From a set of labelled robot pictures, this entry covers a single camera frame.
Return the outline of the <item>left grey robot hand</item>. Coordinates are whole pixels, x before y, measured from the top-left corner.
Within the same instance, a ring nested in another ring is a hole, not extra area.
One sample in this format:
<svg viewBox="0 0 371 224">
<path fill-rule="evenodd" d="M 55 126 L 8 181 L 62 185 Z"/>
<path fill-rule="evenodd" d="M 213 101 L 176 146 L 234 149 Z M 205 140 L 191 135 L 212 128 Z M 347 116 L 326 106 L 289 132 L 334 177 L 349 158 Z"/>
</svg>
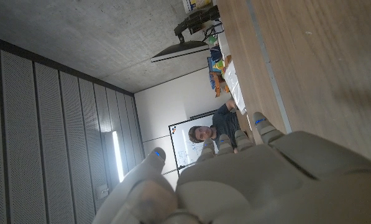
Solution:
<svg viewBox="0 0 371 224">
<path fill-rule="evenodd" d="M 283 134 L 262 113 L 254 145 L 236 132 L 205 140 L 172 187 L 155 148 L 126 174 L 95 223 L 371 223 L 371 161 L 304 131 Z"/>
</svg>

